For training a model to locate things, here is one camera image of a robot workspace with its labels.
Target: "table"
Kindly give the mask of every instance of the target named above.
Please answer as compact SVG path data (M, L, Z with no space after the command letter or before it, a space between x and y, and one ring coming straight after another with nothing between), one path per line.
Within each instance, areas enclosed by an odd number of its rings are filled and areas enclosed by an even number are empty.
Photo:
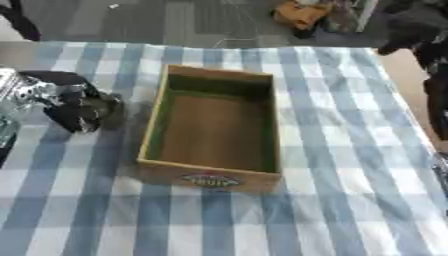
M28 44L33 61L11 65L79 72L121 93L128 117L70 135L29 116L0 170L0 255L448 255L431 144L371 50ZM167 63L274 75L284 179L272 194L132 177Z

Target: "box label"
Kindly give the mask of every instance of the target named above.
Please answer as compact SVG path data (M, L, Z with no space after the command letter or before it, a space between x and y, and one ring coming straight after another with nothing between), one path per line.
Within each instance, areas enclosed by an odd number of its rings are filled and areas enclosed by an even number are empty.
M240 182L235 179L210 174L190 174L183 176L182 179L206 188L224 188L240 185Z

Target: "floor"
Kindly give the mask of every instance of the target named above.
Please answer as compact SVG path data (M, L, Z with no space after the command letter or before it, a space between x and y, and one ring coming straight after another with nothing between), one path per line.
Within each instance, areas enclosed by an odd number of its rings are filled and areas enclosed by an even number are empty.
M41 29L44 40L248 48L379 47L386 39L387 19L381 12L374 15L361 34L340 35L318 30L312 39L296 39L289 29L274 23L268 15L281 1L22 0L26 15Z

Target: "black object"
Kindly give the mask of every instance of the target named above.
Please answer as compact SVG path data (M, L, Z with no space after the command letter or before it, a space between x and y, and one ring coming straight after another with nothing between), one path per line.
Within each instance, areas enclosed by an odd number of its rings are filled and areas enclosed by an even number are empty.
M391 24L389 41L378 49L381 55L400 48L412 50L429 78L424 81L431 126L441 140L448 140L448 30L412 23Z
M20 0L10 0L11 8L0 5L0 15L3 15L11 26L19 32L23 38L31 41L40 41L41 34L34 23L23 15Z
M324 19L320 19L318 21L316 21L316 23L314 23L314 25L309 28L309 29L298 29L298 28L293 28L292 29L292 34L297 37L298 39L308 39L308 38L312 38L314 36L314 33L316 32L317 26L319 26L320 24L322 24L322 21Z

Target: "box side panel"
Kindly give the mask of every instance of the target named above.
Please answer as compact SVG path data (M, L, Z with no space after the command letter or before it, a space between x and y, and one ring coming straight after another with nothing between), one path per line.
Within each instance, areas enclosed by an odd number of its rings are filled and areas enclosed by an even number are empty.
M277 174L191 168L149 162L140 163L139 176L148 183L254 193L271 192L280 179L280 175Z

